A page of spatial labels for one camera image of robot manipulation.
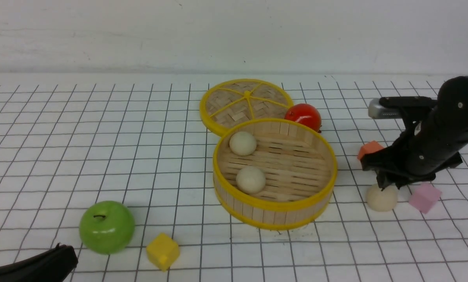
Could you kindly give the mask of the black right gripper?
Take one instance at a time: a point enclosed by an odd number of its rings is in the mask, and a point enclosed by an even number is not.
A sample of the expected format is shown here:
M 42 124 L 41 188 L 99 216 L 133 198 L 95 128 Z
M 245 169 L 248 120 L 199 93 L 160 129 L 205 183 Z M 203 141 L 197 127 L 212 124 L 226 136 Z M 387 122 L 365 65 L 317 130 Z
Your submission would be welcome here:
M 436 99 L 398 96 L 405 129 L 393 143 L 361 159 L 363 171 L 376 173 L 377 185 L 399 190 L 429 182 L 463 161 L 459 151 L 468 144 L 468 76 L 447 80 Z

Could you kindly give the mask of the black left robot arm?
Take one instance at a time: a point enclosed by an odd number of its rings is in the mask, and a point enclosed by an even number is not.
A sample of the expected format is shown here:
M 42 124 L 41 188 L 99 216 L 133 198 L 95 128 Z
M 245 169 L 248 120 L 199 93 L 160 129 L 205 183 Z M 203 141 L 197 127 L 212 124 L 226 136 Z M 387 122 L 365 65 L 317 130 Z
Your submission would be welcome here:
M 58 243 L 34 257 L 0 266 L 0 282 L 63 282 L 77 265 L 73 246 Z

